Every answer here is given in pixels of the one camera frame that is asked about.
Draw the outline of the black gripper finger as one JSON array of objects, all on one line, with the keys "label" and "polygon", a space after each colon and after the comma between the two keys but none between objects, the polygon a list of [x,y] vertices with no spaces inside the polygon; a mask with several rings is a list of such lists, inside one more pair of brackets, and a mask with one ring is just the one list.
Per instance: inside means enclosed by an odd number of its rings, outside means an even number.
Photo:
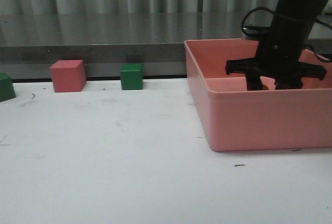
[{"label": "black gripper finger", "polygon": [[275,79],[275,89],[301,89],[302,81],[299,78]]},{"label": "black gripper finger", "polygon": [[262,90],[261,78],[256,75],[246,75],[246,86],[248,91]]}]

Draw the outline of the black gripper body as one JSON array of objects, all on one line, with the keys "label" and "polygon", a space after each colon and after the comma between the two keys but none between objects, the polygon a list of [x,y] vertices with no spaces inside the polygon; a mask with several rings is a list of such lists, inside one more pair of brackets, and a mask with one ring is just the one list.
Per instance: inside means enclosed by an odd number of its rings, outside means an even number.
[{"label": "black gripper body", "polygon": [[261,37],[253,58],[228,60],[226,74],[245,74],[247,77],[265,76],[275,80],[301,80],[317,78],[323,80],[327,74],[321,65],[300,62],[306,40],[302,37]]}]

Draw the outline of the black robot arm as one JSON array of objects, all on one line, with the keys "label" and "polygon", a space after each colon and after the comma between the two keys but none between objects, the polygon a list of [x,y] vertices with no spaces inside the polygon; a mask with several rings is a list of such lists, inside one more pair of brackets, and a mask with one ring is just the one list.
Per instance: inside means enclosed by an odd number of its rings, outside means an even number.
[{"label": "black robot arm", "polygon": [[300,62],[314,23],[319,22],[328,0],[278,0],[271,12],[269,28],[254,27],[258,33],[247,33],[258,38],[253,58],[228,60],[226,74],[243,74],[249,91],[262,90],[261,77],[275,80],[276,89],[300,89],[303,78],[323,80],[327,70],[320,65]]}]

